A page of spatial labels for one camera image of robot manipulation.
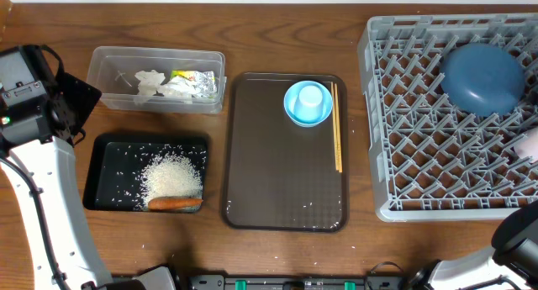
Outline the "orange carrot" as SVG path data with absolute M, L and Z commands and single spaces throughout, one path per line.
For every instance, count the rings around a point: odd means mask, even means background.
M 201 198 L 162 197 L 151 199 L 147 208 L 150 211 L 172 211 L 196 207 L 202 203 Z

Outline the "light blue bowl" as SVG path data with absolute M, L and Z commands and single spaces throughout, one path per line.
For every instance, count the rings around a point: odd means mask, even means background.
M 313 123 L 304 123 L 303 121 L 296 118 L 296 116 L 293 113 L 294 105 L 296 102 L 296 98 L 298 96 L 299 91 L 306 86 L 316 86 L 318 87 L 322 93 L 323 93 L 323 113 L 319 117 L 319 119 L 315 120 Z M 283 99 L 283 107 L 285 110 L 285 113 L 287 116 L 298 126 L 304 127 L 304 128 L 311 128 L 315 127 L 318 124 L 321 124 L 324 122 L 331 114 L 332 110 L 332 100 L 331 100 L 331 93 L 329 89 L 324 86 L 323 84 L 319 82 L 314 81 L 301 81 L 293 84 L 285 93 L 284 99 Z

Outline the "dark blue plate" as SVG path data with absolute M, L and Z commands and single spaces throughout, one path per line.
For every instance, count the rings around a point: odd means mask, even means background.
M 525 93 L 519 62 L 505 50 L 471 43 L 452 51 L 441 63 L 441 88 L 459 109 L 479 117 L 505 115 Z

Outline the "white tissue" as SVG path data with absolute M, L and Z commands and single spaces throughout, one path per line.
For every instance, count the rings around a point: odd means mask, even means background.
M 197 93 L 193 83 L 181 76 L 175 76 L 168 83 L 160 85 L 157 92 L 166 98 L 192 98 Z
M 164 73 L 158 71 L 138 71 L 134 77 L 139 81 L 138 93 L 135 99 L 136 104 L 142 104 L 149 101 L 158 93 L 161 84 L 165 81 Z

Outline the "wooden chopstick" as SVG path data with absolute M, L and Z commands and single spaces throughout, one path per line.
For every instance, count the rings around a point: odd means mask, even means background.
M 336 146 L 337 146 L 337 160 L 338 160 L 338 172 L 343 172 L 343 160 L 342 160 L 342 147 L 341 147 L 341 132 L 340 132 L 340 105 L 339 105 L 339 93 L 338 86 L 334 84 L 334 114 L 335 114 L 335 133 L 336 133 Z
M 340 163 L 339 163 L 339 152 L 338 152 L 338 134 L 337 134 L 337 124 L 336 124 L 336 116 L 335 116 L 335 84 L 333 82 L 330 83 L 330 92 L 331 92 L 331 100 L 332 100 L 332 110 L 331 110 L 331 117 L 332 117 L 332 127 L 333 127 L 333 142 L 334 142 L 334 153 L 335 153 L 335 169 L 337 172 L 340 172 Z

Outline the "light blue cup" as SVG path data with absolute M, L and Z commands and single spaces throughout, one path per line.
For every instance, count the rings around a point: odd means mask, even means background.
M 293 113 L 304 123 L 313 123 L 323 113 L 323 93 L 316 86 L 303 87 L 296 98 Z

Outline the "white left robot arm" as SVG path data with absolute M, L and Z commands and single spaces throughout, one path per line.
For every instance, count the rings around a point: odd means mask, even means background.
M 95 87 L 52 71 L 47 45 L 1 53 L 1 168 L 24 222 L 37 289 L 173 289 L 158 266 L 115 278 L 104 265 L 87 224 L 76 184 L 74 147 L 98 103 Z

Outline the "pale pink cup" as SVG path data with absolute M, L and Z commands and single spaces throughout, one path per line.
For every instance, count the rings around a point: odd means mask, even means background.
M 521 158 L 528 158 L 531 163 L 538 160 L 538 130 L 532 129 L 524 133 L 524 137 L 514 145 L 515 154 Z

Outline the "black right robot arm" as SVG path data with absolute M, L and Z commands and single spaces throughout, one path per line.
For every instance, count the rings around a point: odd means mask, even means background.
M 402 289 L 536 289 L 537 202 L 508 216 L 491 245 L 471 255 L 435 261 L 403 282 Z

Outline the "pile of white rice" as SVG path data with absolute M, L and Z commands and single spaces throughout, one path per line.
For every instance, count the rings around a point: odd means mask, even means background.
M 154 198 L 201 198 L 202 177 L 195 165 L 185 156 L 168 152 L 155 155 L 137 174 L 140 182 L 140 207 L 149 209 Z

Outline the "silver foil snack wrapper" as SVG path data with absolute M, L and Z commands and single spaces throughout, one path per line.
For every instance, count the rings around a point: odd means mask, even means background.
M 213 71 L 175 70 L 171 73 L 171 79 L 175 76 L 184 77 L 193 83 L 197 91 L 193 98 L 214 98 L 217 94 L 218 88 Z

